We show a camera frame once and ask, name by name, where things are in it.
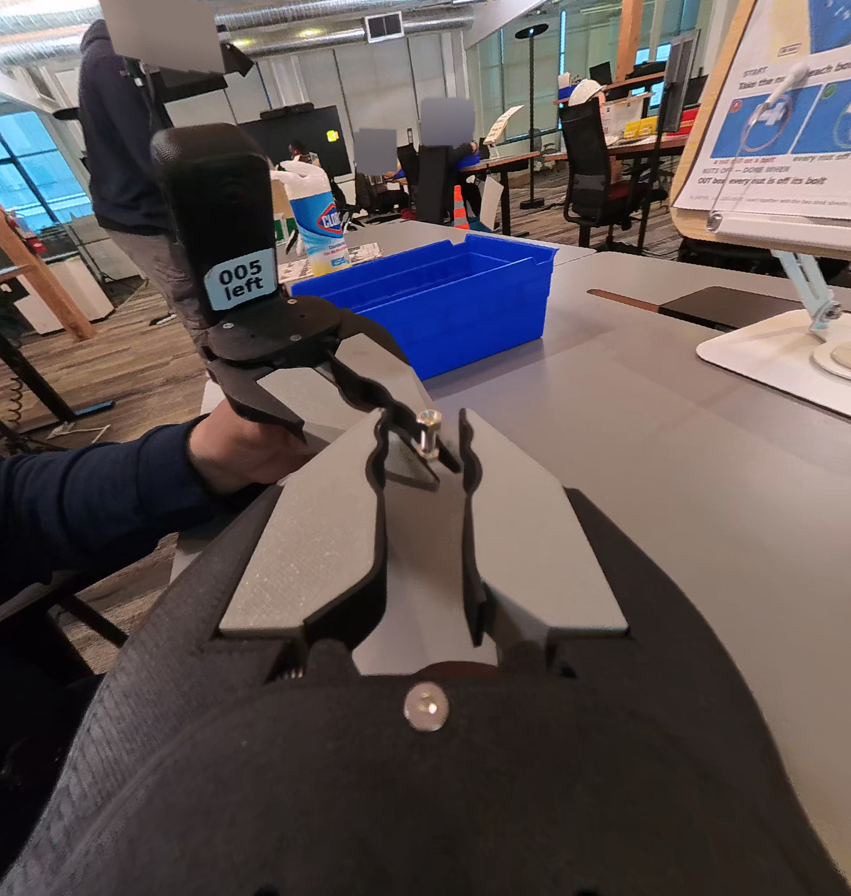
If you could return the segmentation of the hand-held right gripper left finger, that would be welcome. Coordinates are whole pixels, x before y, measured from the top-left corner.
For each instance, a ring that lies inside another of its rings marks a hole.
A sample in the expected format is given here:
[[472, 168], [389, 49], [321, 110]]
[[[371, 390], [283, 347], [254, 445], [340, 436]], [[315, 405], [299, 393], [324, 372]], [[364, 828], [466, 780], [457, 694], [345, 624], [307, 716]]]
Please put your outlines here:
[[348, 649], [387, 603], [385, 413], [376, 409], [288, 477], [219, 622], [225, 638]]

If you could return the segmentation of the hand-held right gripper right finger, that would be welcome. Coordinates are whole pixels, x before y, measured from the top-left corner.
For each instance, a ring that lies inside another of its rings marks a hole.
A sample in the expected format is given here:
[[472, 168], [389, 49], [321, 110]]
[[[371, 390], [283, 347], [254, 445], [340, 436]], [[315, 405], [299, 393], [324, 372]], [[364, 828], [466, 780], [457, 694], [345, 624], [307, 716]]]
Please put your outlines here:
[[621, 637], [628, 623], [562, 482], [472, 409], [463, 461], [463, 602], [476, 647]]

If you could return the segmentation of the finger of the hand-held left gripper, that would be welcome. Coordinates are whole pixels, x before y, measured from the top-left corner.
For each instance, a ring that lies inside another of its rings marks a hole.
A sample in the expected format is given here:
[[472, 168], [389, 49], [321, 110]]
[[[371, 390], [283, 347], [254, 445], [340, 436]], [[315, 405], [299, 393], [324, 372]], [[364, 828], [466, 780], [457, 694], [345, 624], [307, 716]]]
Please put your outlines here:
[[[341, 397], [336, 385], [314, 368], [284, 368], [261, 377], [257, 384], [303, 420], [303, 432], [315, 445], [335, 442], [363, 419], [364, 411]], [[436, 492], [440, 478], [395, 432], [388, 434], [386, 478], [398, 484]]]
[[434, 470], [439, 463], [451, 472], [461, 472], [462, 465], [455, 448], [447, 442], [440, 428], [439, 459], [423, 460], [417, 452], [421, 427], [416, 415], [425, 409], [436, 409], [414, 369], [395, 357], [371, 337], [356, 334], [343, 340], [330, 355], [330, 370], [342, 397], [357, 409], [379, 409], [383, 412], [387, 432], [398, 434], [410, 447], [415, 458]]

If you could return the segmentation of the blue plastic bin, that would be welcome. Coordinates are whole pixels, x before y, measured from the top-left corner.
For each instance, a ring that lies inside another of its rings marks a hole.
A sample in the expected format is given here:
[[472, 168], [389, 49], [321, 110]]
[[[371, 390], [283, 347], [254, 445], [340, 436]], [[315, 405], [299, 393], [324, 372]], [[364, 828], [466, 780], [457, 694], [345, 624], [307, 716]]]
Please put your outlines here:
[[421, 380], [543, 336], [557, 250], [469, 233], [300, 281], [382, 325]]

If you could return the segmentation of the person's left forearm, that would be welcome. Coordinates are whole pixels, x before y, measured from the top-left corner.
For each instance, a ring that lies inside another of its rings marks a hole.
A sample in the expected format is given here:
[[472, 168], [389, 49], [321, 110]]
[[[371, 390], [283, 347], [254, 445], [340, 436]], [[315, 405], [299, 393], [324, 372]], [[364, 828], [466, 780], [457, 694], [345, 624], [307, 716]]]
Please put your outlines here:
[[218, 515], [188, 457], [206, 417], [140, 439], [0, 456], [0, 606], [57, 573], [111, 571]]

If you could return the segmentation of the person's left hand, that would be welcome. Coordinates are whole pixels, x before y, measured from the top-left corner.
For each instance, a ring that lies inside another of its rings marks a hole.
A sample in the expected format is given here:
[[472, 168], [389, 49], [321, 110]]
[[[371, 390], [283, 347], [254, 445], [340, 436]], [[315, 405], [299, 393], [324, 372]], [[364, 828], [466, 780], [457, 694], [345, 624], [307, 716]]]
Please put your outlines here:
[[286, 427], [246, 420], [226, 401], [195, 424], [187, 454], [207, 487], [223, 496], [252, 485], [272, 485], [314, 456]]

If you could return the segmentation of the disinfecting wipes canister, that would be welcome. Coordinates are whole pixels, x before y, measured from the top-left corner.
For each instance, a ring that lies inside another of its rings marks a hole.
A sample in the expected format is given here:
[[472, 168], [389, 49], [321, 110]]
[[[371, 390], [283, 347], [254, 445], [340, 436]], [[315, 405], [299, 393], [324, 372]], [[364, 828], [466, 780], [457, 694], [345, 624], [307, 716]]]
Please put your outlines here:
[[343, 225], [325, 170], [303, 161], [284, 161], [272, 173], [285, 187], [312, 277], [351, 266]]

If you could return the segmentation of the printed paper leaflet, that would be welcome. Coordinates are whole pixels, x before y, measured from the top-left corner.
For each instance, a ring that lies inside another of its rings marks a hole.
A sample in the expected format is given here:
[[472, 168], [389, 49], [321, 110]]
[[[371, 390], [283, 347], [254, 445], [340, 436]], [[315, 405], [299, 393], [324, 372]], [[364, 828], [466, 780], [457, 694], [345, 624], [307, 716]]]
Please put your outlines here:
[[366, 263], [382, 256], [380, 246], [376, 242], [348, 248], [346, 258], [338, 260], [337, 264], [312, 263], [308, 257], [298, 258], [285, 263], [279, 263], [277, 267], [278, 279], [281, 284], [292, 285], [304, 280], [314, 279], [328, 273], [337, 273], [354, 265]]

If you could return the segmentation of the black studio light panel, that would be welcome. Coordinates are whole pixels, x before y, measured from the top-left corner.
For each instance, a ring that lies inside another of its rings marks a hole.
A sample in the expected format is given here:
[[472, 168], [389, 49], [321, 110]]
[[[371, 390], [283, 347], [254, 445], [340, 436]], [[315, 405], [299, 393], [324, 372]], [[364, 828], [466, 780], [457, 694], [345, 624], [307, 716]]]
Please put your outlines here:
[[238, 73], [246, 76], [253, 67], [253, 61], [233, 44], [220, 45], [224, 73], [182, 71], [172, 68], [157, 68], [148, 76], [151, 97], [159, 105], [180, 101], [227, 89], [226, 75]]

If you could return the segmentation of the red fire extinguisher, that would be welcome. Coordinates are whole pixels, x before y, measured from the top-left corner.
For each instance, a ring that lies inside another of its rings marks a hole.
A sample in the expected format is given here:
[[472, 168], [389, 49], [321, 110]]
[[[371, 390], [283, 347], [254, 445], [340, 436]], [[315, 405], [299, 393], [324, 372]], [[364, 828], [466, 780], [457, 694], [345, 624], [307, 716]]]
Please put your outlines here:
[[25, 220], [13, 210], [4, 210], [8, 226], [18, 235], [21, 242], [37, 257], [45, 256], [47, 247], [38, 234], [31, 230]]

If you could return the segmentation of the white leaning board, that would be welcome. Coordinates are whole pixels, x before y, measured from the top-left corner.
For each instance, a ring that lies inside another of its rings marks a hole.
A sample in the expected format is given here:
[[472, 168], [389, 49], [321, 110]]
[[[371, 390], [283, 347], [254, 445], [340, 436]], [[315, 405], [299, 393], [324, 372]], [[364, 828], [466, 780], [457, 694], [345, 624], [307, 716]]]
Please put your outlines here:
[[487, 175], [482, 188], [476, 230], [484, 233], [495, 231], [498, 216], [500, 215], [501, 201], [505, 197], [505, 192], [506, 188], [495, 176]]

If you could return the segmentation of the white paper sign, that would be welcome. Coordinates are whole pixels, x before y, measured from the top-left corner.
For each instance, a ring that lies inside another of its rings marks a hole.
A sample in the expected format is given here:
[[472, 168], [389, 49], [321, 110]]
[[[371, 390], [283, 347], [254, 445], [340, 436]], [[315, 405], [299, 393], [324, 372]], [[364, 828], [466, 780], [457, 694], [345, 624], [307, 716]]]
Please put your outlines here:
[[504, 138], [509, 120], [516, 114], [518, 114], [523, 107], [523, 105], [510, 106], [500, 116], [498, 116], [484, 138], [485, 145], [493, 147], [500, 143]]

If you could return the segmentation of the person's office chair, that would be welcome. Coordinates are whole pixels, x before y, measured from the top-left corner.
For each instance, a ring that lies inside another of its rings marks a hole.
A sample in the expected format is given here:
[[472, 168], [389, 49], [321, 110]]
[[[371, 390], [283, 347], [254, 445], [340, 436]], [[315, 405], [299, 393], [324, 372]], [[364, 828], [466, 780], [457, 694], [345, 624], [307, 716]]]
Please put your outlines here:
[[107, 643], [121, 648], [128, 640], [128, 633], [113, 621], [108, 620], [88, 601], [80, 599], [79, 594], [87, 588], [96, 588], [98, 583], [110, 578], [121, 581], [133, 574], [163, 575], [164, 568], [166, 575], [170, 576], [174, 559], [174, 554], [151, 554], [150, 557], [117, 571], [90, 570], [82, 573], [56, 574], [51, 584], [30, 586], [16, 595], [14, 599], [0, 606], [0, 624], [6, 623], [10, 619], [17, 619], [24, 614], [38, 615], [48, 612], [53, 607], [58, 607]]

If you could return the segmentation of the black office chair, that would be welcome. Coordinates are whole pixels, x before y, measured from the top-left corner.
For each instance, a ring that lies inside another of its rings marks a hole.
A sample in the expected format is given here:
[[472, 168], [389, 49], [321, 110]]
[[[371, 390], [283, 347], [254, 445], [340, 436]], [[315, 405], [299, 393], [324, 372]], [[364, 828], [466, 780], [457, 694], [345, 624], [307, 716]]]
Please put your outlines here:
[[592, 230], [606, 229], [600, 251], [640, 253], [613, 240], [614, 228], [629, 230], [646, 203], [666, 199], [650, 162], [636, 162], [628, 179], [612, 182], [612, 163], [601, 120], [600, 99], [567, 106], [562, 113], [568, 183], [563, 217], [577, 226], [578, 246], [588, 248]]

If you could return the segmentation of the white stand base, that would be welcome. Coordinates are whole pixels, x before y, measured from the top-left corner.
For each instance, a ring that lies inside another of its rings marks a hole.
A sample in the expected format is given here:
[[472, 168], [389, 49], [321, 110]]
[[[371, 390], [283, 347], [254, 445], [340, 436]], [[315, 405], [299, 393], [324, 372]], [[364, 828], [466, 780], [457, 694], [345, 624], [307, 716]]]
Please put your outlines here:
[[836, 301], [812, 255], [774, 254], [795, 287], [801, 310], [702, 342], [696, 354], [851, 420], [851, 313]]

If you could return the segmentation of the wooden display board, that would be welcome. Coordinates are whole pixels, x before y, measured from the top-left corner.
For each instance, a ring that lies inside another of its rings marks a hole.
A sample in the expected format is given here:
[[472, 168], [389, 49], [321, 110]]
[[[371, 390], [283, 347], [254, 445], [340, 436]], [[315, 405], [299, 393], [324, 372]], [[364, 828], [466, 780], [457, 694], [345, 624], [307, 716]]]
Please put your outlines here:
[[[742, 37], [746, 20], [755, 3], [740, 2], [734, 11], [730, 28], [721, 44], [716, 66], [706, 84], [706, 87], [711, 84], [712, 93], [716, 93], [722, 86], [733, 53]], [[684, 210], [675, 206], [675, 201], [692, 168], [710, 115], [711, 103], [704, 99], [706, 87], [698, 116], [675, 175], [671, 213], [681, 235], [685, 238], [716, 243], [806, 252], [821, 257], [851, 260], [849, 220], [758, 212]]]

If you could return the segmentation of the black light stand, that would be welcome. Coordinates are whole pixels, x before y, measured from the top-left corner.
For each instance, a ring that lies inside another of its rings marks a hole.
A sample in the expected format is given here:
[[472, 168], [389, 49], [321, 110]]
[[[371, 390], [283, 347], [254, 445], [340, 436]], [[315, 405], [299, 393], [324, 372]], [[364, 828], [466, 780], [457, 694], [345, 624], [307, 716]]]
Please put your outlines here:
[[529, 25], [516, 32], [515, 38], [527, 42], [528, 46], [528, 196], [520, 203], [521, 210], [542, 209], [544, 199], [535, 196], [535, 159], [540, 154], [535, 149], [535, 137], [540, 136], [535, 131], [535, 38], [548, 30], [549, 26], [543, 22]]

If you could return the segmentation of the black monitor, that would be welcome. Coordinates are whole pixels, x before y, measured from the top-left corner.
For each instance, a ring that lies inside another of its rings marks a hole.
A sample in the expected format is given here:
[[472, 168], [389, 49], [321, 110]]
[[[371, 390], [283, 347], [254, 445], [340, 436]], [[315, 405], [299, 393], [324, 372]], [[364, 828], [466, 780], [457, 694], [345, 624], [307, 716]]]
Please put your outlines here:
[[676, 133], [681, 127], [685, 97], [699, 39], [700, 31], [694, 29], [676, 37], [671, 43], [657, 123], [657, 130], [660, 133]]

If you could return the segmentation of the printed instruction sheet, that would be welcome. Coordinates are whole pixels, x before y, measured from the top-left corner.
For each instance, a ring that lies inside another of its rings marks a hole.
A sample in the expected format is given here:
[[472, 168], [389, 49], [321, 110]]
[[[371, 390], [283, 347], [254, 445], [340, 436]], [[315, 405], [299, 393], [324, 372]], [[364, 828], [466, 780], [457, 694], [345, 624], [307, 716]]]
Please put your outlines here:
[[756, 2], [675, 206], [851, 221], [851, 1]]

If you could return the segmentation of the black wall screen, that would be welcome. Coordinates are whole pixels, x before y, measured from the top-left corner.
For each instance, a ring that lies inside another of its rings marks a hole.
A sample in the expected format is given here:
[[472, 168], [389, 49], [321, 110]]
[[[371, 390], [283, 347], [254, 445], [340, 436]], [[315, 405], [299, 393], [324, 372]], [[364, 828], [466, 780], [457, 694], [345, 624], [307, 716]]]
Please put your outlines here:
[[286, 106], [261, 114], [240, 124], [274, 163], [291, 158], [290, 146], [301, 144], [314, 153], [320, 165], [333, 177], [352, 174], [352, 163], [335, 105], [317, 108], [312, 104]]

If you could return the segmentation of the white pedestal cabinet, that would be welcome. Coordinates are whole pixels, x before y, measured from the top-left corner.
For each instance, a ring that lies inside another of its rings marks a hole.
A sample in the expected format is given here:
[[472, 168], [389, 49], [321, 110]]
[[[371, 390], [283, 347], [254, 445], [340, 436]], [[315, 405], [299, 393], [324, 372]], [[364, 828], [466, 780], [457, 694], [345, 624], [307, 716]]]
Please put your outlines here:
[[46, 264], [49, 274], [40, 285], [21, 273], [17, 281], [26, 290], [16, 309], [40, 335], [59, 330], [78, 342], [91, 339], [94, 324], [114, 312], [112, 301], [78, 255]]

